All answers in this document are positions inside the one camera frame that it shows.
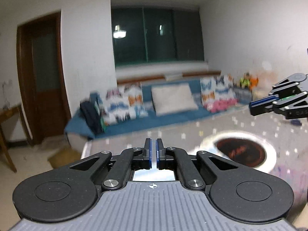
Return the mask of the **yellow plush toy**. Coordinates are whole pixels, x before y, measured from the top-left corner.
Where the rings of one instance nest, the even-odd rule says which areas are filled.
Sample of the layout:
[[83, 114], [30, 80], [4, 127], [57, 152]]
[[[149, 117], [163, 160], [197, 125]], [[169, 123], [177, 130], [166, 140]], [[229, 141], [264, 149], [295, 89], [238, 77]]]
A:
[[245, 73], [240, 79], [240, 87], [242, 89], [253, 90], [254, 87], [258, 85], [258, 77], [252, 76], [250, 73]]

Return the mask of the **pink blanket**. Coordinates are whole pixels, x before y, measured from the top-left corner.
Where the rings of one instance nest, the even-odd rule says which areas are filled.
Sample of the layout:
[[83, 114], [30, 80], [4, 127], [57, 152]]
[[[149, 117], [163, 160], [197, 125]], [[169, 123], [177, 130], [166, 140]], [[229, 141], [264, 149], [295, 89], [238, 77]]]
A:
[[212, 103], [208, 103], [206, 109], [211, 113], [216, 113], [225, 111], [228, 108], [235, 106], [237, 103], [238, 103], [237, 99], [215, 100]]

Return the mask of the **black induction cooktop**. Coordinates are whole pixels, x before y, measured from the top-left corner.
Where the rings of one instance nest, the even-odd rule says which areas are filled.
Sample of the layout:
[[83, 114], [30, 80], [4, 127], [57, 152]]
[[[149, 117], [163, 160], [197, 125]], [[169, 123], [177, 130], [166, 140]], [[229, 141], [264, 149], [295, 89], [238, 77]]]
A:
[[216, 147], [230, 160], [248, 167], [257, 167], [264, 163], [266, 159], [264, 148], [252, 140], [221, 139], [216, 143]]

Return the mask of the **grey star tablecloth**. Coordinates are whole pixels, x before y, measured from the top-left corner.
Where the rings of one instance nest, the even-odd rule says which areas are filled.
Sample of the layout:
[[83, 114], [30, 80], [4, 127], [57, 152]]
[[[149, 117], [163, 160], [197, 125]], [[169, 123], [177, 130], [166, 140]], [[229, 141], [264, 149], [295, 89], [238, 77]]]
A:
[[299, 230], [307, 230], [307, 121], [291, 124], [281, 115], [251, 116], [246, 106], [206, 119], [87, 141], [82, 157], [107, 150], [119, 154], [125, 148], [142, 146], [146, 138], [161, 138], [165, 146], [185, 149], [189, 154], [219, 151], [216, 143], [227, 139], [249, 139], [262, 145], [270, 159], [258, 167], [285, 180], [295, 193], [288, 219]]

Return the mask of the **right butterfly pillow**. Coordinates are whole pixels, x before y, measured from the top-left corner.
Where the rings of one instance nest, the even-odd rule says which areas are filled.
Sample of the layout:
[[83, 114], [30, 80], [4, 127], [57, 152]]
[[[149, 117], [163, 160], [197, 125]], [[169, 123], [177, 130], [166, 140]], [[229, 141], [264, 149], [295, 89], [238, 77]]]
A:
[[205, 107], [216, 101], [236, 103], [233, 79], [230, 75], [204, 77], [200, 79], [201, 101]]

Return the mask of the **butterfly pillow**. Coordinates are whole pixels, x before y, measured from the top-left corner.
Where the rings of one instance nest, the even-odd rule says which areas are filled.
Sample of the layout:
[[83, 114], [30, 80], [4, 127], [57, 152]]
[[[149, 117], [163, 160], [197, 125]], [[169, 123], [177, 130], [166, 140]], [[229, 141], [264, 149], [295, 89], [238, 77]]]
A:
[[148, 116], [140, 83], [122, 85], [108, 90], [99, 108], [101, 118], [107, 126]]
[[230, 75], [204, 77], [200, 79], [201, 101], [205, 107], [216, 101], [236, 103], [233, 79]]

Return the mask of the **grey plain pillow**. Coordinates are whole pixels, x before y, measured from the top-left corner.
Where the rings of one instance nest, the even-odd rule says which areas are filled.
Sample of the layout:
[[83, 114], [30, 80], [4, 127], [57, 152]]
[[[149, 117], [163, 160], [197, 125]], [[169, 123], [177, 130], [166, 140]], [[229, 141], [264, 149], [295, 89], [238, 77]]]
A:
[[151, 95], [157, 116], [198, 109], [188, 83], [155, 86]]

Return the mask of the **blue sofa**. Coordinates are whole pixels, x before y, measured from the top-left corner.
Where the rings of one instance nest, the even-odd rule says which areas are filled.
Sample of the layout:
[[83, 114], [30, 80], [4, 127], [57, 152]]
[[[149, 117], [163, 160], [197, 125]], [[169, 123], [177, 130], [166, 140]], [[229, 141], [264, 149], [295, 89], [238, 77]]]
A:
[[65, 127], [64, 133], [66, 136], [70, 134], [75, 134], [86, 138], [86, 140], [92, 140], [96, 138], [107, 138], [110, 136], [127, 134], [130, 132], [136, 132], [141, 130], [146, 130], [150, 128], [157, 128], [162, 126], [168, 126], [172, 124], [185, 123], [188, 121], [196, 121], [202, 118], [209, 118], [216, 113], [211, 113], [204, 109], [201, 105], [201, 86], [199, 79], [191, 80], [180, 80], [173, 82], [165, 82], [162, 85], [179, 85], [179, 84], [189, 84], [195, 102], [198, 105], [197, 110], [191, 110], [187, 112], [180, 112], [174, 114], [167, 114], [164, 116], [157, 116], [152, 104], [151, 88], [152, 85], [145, 85], [142, 87], [142, 94], [144, 103], [146, 106], [146, 111], [148, 116], [142, 118], [136, 118], [128, 121], [121, 122], [119, 124], [108, 126], [105, 132], [101, 134], [94, 134], [88, 127], [86, 121], [82, 117], [79, 110], [76, 111], [75, 115], [71, 118]]

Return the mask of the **left butterfly pillow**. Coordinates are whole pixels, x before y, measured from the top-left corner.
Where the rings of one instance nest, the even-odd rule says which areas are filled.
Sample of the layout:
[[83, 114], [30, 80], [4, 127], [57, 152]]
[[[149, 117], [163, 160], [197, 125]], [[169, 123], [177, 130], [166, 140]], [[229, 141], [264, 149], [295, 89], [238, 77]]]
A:
[[148, 116], [140, 83], [122, 85], [108, 90], [99, 108], [101, 118], [107, 126]]

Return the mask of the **dark blue backpack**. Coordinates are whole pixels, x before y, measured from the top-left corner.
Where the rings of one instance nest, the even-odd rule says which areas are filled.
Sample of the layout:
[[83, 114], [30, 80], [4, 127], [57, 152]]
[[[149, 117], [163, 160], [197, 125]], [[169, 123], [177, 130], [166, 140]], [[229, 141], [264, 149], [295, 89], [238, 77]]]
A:
[[105, 132], [102, 118], [95, 104], [91, 101], [83, 101], [80, 103], [80, 112], [85, 119], [90, 130], [95, 134], [101, 134]]

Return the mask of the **green framed window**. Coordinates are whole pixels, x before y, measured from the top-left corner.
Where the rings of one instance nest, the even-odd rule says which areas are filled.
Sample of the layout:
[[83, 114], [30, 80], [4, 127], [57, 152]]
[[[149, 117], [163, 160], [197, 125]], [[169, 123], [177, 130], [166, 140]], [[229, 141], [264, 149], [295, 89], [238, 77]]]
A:
[[113, 8], [111, 21], [117, 67], [205, 60], [198, 11], [153, 7]]

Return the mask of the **dark wooden door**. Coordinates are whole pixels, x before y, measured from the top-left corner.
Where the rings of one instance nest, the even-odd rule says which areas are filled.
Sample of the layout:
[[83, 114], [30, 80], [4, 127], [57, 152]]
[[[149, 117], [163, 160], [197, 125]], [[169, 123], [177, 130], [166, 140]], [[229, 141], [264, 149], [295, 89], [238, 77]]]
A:
[[59, 136], [71, 118], [61, 52], [61, 12], [18, 26], [17, 72], [32, 142]]

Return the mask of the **wooden side table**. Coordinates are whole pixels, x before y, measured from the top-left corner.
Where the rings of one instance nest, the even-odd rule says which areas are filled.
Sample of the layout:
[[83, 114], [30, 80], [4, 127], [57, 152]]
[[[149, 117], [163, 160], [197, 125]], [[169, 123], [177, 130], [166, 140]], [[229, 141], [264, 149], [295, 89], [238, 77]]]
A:
[[8, 151], [7, 143], [10, 140], [9, 133], [7, 130], [7, 121], [10, 121], [15, 116], [20, 116], [21, 104], [17, 104], [9, 109], [1, 109], [1, 152], [5, 156], [8, 167], [14, 172], [17, 173], [17, 169], [15, 167], [14, 162], [10, 156]]

